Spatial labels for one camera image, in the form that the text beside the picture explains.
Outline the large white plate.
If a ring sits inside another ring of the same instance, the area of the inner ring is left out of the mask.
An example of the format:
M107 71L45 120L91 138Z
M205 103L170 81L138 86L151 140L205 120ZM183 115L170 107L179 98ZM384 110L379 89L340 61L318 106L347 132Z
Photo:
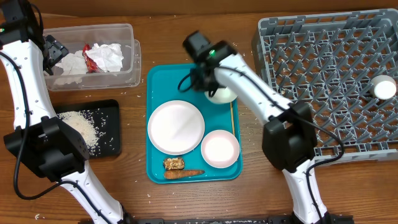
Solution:
M205 120L191 103L172 100L152 112L147 133L152 145L160 152L178 156L199 145L205 133Z

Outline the brown food chunk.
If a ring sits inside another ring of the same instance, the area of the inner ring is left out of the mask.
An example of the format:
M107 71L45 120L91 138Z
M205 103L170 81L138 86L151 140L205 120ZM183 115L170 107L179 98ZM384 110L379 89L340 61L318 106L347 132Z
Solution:
M185 168L185 162L181 157L166 158L163 161L165 170L182 170Z

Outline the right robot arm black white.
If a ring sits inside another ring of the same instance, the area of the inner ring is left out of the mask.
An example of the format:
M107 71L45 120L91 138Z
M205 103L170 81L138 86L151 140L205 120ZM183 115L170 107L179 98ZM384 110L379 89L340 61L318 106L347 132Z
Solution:
M284 173L300 223L325 223L327 209L318 190L312 166L317 145L312 112L304 102L293 103L267 85L232 46L212 44L196 31L183 47L195 66L189 90L202 91L217 102L223 89L234 93L262 122L262 150L268 161Z

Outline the small pink-rimmed white plate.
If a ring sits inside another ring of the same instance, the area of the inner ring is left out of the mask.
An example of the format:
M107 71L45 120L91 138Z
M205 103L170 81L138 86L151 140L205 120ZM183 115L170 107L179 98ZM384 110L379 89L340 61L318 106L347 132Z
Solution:
M205 162L217 169L232 166L240 155L240 143L231 132L214 130L201 142L201 155Z

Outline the carrot piece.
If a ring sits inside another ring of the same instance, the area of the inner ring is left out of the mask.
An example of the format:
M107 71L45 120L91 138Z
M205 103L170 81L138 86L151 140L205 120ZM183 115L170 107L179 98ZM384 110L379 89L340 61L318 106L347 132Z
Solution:
M167 170L164 177L168 180L182 179L185 177L192 177L204 174L203 170Z

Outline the red snack wrapper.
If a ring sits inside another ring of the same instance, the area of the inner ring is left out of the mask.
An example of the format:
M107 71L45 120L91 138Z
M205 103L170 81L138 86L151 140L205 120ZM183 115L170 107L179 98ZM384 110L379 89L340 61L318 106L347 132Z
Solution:
M91 49L90 45L85 44L83 47L83 51L82 51L82 56L85 59L85 64L86 64L88 73L102 72L102 70L97 66L97 64L92 59L90 59L89 56L87 56L86 52L90 49Z

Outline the wooden chopstick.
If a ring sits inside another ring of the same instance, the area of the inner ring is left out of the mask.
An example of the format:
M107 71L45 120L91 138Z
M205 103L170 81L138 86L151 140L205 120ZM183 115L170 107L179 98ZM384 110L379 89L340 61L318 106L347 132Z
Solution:
M233 102L230 102L229 105L230 105L230 111L231 111L231 132L235 136Z

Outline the rice pile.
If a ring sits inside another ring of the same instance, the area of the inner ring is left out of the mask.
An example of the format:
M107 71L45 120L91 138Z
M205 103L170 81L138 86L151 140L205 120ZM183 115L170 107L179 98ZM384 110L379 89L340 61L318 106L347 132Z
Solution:
M91 159L120 153L119 137L111 127L110 115L99 109L67 111L57 115L83 136Z

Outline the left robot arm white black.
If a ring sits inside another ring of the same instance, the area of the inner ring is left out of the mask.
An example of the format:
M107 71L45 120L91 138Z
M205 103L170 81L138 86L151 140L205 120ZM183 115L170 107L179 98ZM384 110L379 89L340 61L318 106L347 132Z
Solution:
M35 200L61 186L86 210L93 223L133 223L124 207L103 187L90 167L82 135L56 114L44 80L45 73L68 50L43 35L42 17L29 1L3 1L1 62L7 73L14 105L14 132L4 136L6 149L16 156L13 187L24 200ZM19 168L25 165L53 186L27 196L19 190Z

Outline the white cup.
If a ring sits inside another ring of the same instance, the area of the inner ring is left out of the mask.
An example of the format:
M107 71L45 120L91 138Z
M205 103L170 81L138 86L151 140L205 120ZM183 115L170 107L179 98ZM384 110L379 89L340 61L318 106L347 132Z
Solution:
M391 99L396 94L397 84L388 75L378 75L370 83L372 84L371 94L380 100Z

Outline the light green bowl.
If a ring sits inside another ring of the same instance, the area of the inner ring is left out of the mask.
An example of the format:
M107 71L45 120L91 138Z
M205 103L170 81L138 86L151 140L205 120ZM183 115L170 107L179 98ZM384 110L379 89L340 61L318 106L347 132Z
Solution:
M228 87L217 89L212 97L209 96L209 91L204 92L204 94L209 101L218 105L230 103L238 97L237 94Z

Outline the white napkin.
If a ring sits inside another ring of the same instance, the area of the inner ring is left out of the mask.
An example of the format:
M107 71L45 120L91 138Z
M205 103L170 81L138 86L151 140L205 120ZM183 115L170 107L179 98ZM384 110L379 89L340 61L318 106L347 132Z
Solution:
M95 43L86 51L86 55L96 63L99 69L104 72L120 72L123 67L123 53L120 44Z
M74 54L69 53L67 56L61 59L59 63L55 65L56 67L62 68L63 73L61 75L82 75L88 72L85 58L83 56L83 51L78 50ZM69 77L69 78L58 78L55 81L56 85L66 85L71 83L81 83L81 77Z

